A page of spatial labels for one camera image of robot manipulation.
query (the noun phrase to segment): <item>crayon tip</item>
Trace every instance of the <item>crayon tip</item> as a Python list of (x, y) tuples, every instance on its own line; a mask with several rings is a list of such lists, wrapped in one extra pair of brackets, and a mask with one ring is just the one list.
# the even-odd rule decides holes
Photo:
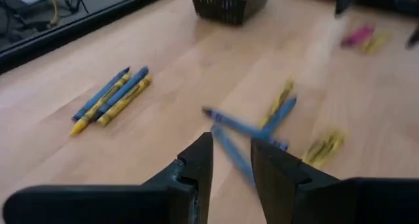
[(78, 120), (74, 125), (73, 129), (70, 131), (70, 136), (74, 136), (75, 134), (80, 133), (87, 127), (87, 122), (85, 120)]
[(209, 107), (202, 107), (202, 112), (209, 117), (212, 115), (212, 109)]
[(297, 102), (297, 97), (294, 96), (293, 98), (289, 99), (290, 102), (293, 102), (293, 104), (296, 104)]

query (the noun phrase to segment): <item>cable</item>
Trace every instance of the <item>cable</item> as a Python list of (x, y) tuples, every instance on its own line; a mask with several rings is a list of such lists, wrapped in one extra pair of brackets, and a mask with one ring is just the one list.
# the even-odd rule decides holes
[(7, 17), (7, 22), (6, 22), (4, 36), (7, 36), (7, 34), (9, 33), (9, 28), (10, 28), (10, 13), (8, 10), (5, 10), (5, 12), (6, 12), (6, 17)]
[(52, 17), (52, 19), (50, 20), (50, 26), (54, 26), (57, 24), (58, 22), (58, 7), (57, 7), (57, 1), (56, 0), (52, 0), (52, 4), (54, 5), (54, 16)]

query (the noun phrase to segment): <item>basket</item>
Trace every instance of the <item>basket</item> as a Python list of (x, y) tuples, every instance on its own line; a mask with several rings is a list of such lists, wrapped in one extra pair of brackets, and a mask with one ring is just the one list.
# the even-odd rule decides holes
[(267, 0), (192, 0), (196, 13), (212, 20), (240, 25), (262, 9)]

